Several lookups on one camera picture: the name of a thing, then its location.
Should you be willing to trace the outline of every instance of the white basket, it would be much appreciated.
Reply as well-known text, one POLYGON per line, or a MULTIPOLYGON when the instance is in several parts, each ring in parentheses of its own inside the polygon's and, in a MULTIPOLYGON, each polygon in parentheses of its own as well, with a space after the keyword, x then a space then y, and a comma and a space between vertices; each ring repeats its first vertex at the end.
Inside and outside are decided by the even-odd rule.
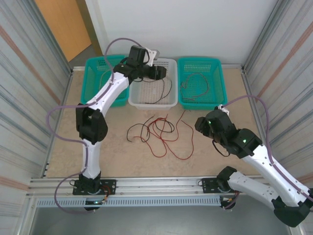
POLYGON ((161 98, 163 91, 163 81, 153 81, 151 79, 145 78, 145 81, 153 82, 132 82, 129 89, 129 104, 135 106, 137 109, 141 110, 169 110, 170 108, 177 105, 178 101, 178 77, 177 77, 177 62, 172 59, 159 58, 153 63, 157 66, 164 66, 166 68, 166 77, 164 81, 164 92, 163 97, 168 96, 155 103, 161 98))

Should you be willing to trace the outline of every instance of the teal basket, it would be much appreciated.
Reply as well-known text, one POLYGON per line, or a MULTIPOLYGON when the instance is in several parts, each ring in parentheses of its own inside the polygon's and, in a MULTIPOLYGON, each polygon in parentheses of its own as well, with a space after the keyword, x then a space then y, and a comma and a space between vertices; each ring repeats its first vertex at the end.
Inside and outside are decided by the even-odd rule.
POLYGON ((179 102, 184 109, 213 110, 215 106, 227 103, 224 76, 219 59, 206 57, 178 59, 178 81, 179 102))
MULTIPOLYGON (((108 55, 108 61, 114 67, 122 59, 124 55, 108 55)), ((99 90, 105 85, 111 76, 110 68, 104 61, 104 57, 94 57, 86 61, 83 89, 81 95, 81 103, 86 104, 91 100, 99 90)), ((113 102, 111 107, 119 107, 126 105, 129 96, 129 87, 125 89, 113 102)))

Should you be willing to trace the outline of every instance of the metal wall panel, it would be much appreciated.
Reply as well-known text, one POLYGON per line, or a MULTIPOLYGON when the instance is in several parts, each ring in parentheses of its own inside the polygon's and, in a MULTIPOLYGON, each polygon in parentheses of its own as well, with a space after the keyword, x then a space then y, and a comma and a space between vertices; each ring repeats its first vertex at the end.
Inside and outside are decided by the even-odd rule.
MULTIPOLYGON (((313 187, 313 1, 280 4, 244 70, 251 92, 268 106, 275 158, 313 187)), ((264 128, 265 110, 256 106, 264 128)))
POLYGON ((46 163, 46 113, 63 100, 71 72, 33 1, 0 1, 0 35, 0 234, 12 234, 46 163))

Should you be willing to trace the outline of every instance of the work surface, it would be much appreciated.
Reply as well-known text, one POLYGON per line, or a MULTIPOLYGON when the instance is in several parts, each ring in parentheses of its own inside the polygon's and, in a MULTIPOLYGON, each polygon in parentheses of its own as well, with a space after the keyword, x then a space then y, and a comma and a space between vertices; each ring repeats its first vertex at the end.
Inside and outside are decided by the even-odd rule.
MULTIPOLYGON (((228 100, 231 101, 245 95, 246 90, 239 69, 224 69, 224 78, 228 100)), ((69 90, 67 105, 80 102, 84 71, 75 71, 69 90)), ((258 135, 252 110, 248 99, 242 99, 227 107, 230 119, 237 128, 247 128, 258 135)), ((209 111, 186 111, 181 120, 194 129, 194 153, 188 160, 177 159, 170 151, 162 158, 152 155, 146 143, 139 138, 126 140, 129 127, 136 123, 144 123, 155 115, 166 117, 174 125, 183 113, 180 104, 169 111, 143 111, 127 104, 124 107, 110 108, 105 117, 109 131, 102 142, 100 152, 100 168, 102 177, 167 177, 167 176, 203 176, 217 175, 225 166, 231 166, 243 174, 259 174, 253 167, 239 160, 236 156, 223 157, 213 147, 212 140, 194 129, 197 118, 205 116, 209 111)), ((140 135, 141 126, 130 131, 129 137, 140 135)), ((183 122, 178 123, 179 139, 168 145, 181 158, 188 157, 192 152, 192 130, 183 122)), ((78 140, 75 126, 75 110, 65 109, 58 134, 78 140)), ((177 132, 162 135, 165 139, 175 139, 177 132)), ((158 156, 164 154, 165 149, 161 140, 151 136, 148 143, 158 156)), ((79 172, 82 167, 83 147, 78 143, 70 143, 56 139, 50 159, 47 177, 66 177, 79 172)))

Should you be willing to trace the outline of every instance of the purple cable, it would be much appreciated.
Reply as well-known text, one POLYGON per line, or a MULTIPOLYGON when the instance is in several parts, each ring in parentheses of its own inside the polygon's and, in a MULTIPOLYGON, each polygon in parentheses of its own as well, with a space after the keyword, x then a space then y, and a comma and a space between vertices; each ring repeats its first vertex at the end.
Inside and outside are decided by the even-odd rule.
POLYGON ((236 197, 234 198, 234 200, 231 201, 231 203, 229 203, 226 207, 224 207, 224 210, 229 208, 231 205, 233 205, 237 201, 239 194, 240 194, 240 192, 237 193, 236 197))
POLYGON ((57 106, 57 107, 51 109, 50 111, 48 111, 48 112, 47 112, 47 115, 46 115, 46 117, 45 117, 45 123, 46 123, 48 129, 51 131, 51 133, 52 133, 55 137, 57 137, 57 138, 59 138, 59 139, 61 139, 61 140, 63 140, 63 141, 75 142, 75 143, 82 143, 82 144, 85 146, 85 150, 86 150, 86 160, 85 160, 84 169, 83 169, 82 171, 78 172, 78 173, 75 173, 75 174, 72 174, 72 175, 70 175, 70 176, 65 177, 63 180, 61 180, 61 181, 59 182, 59 184, 57 185, 57 187, 55 188, 55 191, 54 191, 54 202, 55 202, 55 204, 57 205, 58 208, 60 208, 62 211, 66 212, 66 213, 70 213, 70 214, 87 214, 87 213, 92 212, 92 211, 83 211, 83 212, 82 212, 82 211, 78 211, 78 212, 77 212, 77 211, 69 211, 69 210, 64 209, 64 208, 58 203, 58 201, 57 201, 57 192, 58 192, 58 189, 59 189, 60 185, 61 185, 64 181, 66 181, 67 179, 72 178, 72 177, 74 177, 74 176, 76 176, 76 175, 79 175, 79 174, 83 174, 83 173, 86 171, 87 166, 88 166, 88 145, 87 145, 85 142, 83 142, 83 141, 72 140, 72 139, 68 139, 68 138, 64 138, 64 137, 62 137, 62 136, 59 136, 59 135, 51 128, 49 118, 50 118, 51 114, 52 114, 54 111, 59 110, 59 109, 68 109, 68 108, 70 108, 70 109, 71 109, 71 108, 72 108, 72 109, 76 109, 76 108, 86 108, 86 107, 89 107, 89 106, 95 104, 96 102, 98 102, 98 101, 108 92, 108 90, 110 89, 110 87, 112 86, 112 83, 113 83, 113 81, 114 81, 114 72, 113 72, 113 66, 111 65, 111 63, 110 63, 110 62, 108 61, 108 59, 107 59, 107 54, 108 54, 108 50, 109 50, 110 46, 111 46, 113 43, 115 43, 116 41, 120 41, 120 40, 131 41, 131 42, 133 42, 133 43, 135 43, 135 44, 137 44, 138 46, 141 47, 141 44, 139 44, 138 42, 136 42, 135 40, 130 39, 130 38, 117 38, 117 39, 114 39, 112 42, 109 43, 109 45, 107 46, 107 48, 106 48, 106 50, 105 50, 105 52, 104 52, 103 57, 104 57, 104 61, 105 61, 105 62, 107 63, 107 65, 109 66, 110 71, 111 71, 111 74, 112 74, 111 83, 108 85, 108 87, 106 88, 106 90, 96 99, 96 101, 95 101, 95 102, 92 102, 92 103, 90 103, 90 104, 86 104, 86 105, 64 105, 64 106, 57 106))
POLYGON ((272 157, 272 150, 271 150, 271 147, 270 147, 270 144, 269 144, 269 114, 268 114, 268 108, 265 104, 265 102, 255 96, 255 95, 251 95, 251 94, 247 94, 247 95, 243 95, 243 96, 240 96, 230 102, 228 102, 227 104, 224 105, 224 107, 240 100, 240 99, 243 99, 243 98, 247 98, 247 97, 250 97, 250 98, 255 98, 257 99, 258 101, 260 101, 265 109, 265 114, 266 114, 266 147, 267 147, 267 150, 268 150, 268 159, 270 161, 270 163, 272 164, 272 166, 277 170, 277 172, 289 183, 291 184, 299 193, 301 193, 303 196, 305 196, 306 198, 308 198, 310 201, 313 202, 313 198, 311 198, 309 195, 307 195, 305 192, 301 192, 302 190, 297 186, 295 185, 286 175, 284 175, 284 173, 276 166, 276 164, 274 163, 274 160, 273 160, 273 157, 272 157))

